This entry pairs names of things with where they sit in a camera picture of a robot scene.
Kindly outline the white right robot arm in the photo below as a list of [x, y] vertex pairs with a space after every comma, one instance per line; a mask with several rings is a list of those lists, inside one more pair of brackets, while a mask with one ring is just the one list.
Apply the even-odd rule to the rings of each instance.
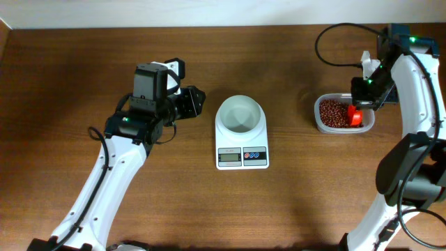
[[377, 32], [377, 58], [362, 62], [363, 76], [351, 82], [352, 103], [374, 111], [400, 105], [401, 141], [380, 161], [378, 194], [361, 223], [345, 234], [344, 250], [384, 250], [398, 231], [434, 250], [406, 223], [445, 200], [445, 106], [438, 81], [439, 49], [432, 38], [412, 36], [404, 24]]

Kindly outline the red measuring scoop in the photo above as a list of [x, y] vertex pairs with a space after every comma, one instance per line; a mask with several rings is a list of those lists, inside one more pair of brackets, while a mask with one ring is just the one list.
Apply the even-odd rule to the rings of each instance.
[[349, 105], [347, 109], [348, 125], [350, 127], [359, 126], [362, 123], [363, 111], [355, 105]]

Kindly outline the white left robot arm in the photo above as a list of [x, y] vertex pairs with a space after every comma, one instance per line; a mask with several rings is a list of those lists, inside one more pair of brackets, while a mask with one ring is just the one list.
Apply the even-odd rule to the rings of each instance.
[[206, 94], [182, 87], [184, 78], [178, 58], [136, 67], [133, 91], [119, 100], [104, 131], [88, 129], [101, 149], [76, 202], [49, 240], [35, 238], [29, 250], [105, 250], [126, 190], [152, 148], [162, 144], [163, 129], [202, 112]]

